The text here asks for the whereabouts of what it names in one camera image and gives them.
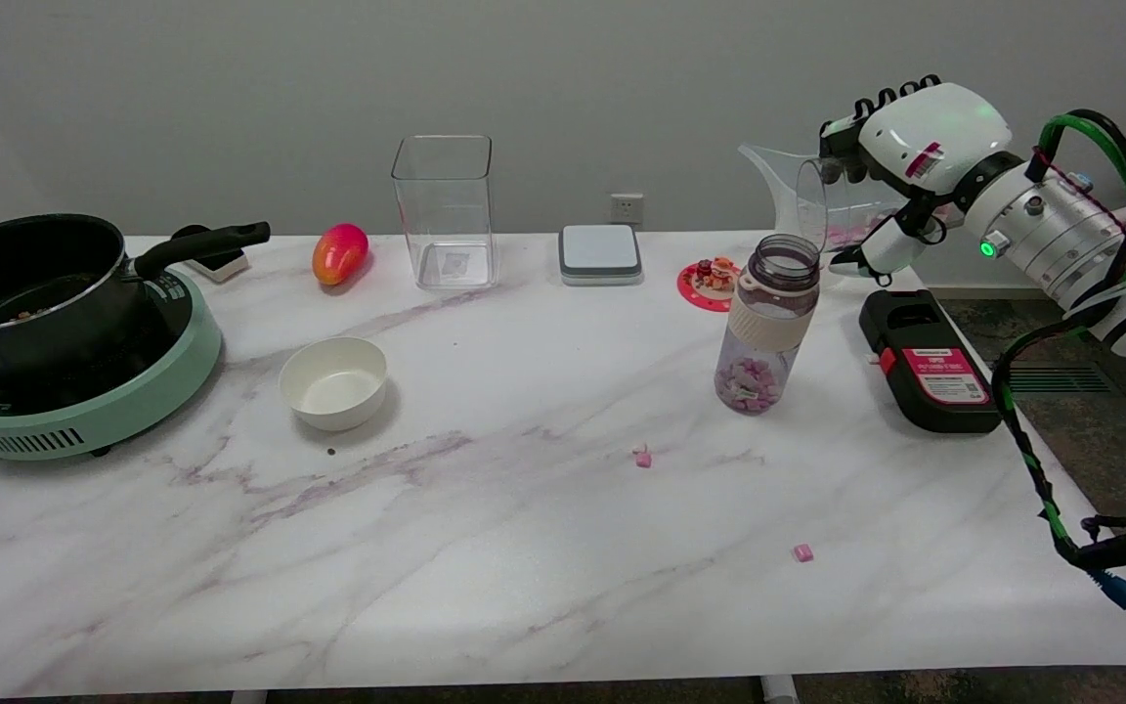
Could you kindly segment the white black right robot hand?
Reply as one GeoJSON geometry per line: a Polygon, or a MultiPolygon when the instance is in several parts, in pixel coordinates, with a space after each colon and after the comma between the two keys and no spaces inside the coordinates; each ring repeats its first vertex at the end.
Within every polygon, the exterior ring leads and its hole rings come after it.
{"type": "Polygon", "coordinates": [[[830,271],[888,285],[947,228],[938,210],[969,212],[982,189],[1024,164],[1009,152],[1013,132],[978,93],[938,75],[885,88],[854,103],[854,115],[819,130],[822,182],[872,178],[903,197],[901,208],[872,228],[859,244],[833,253],[830,271]]]}

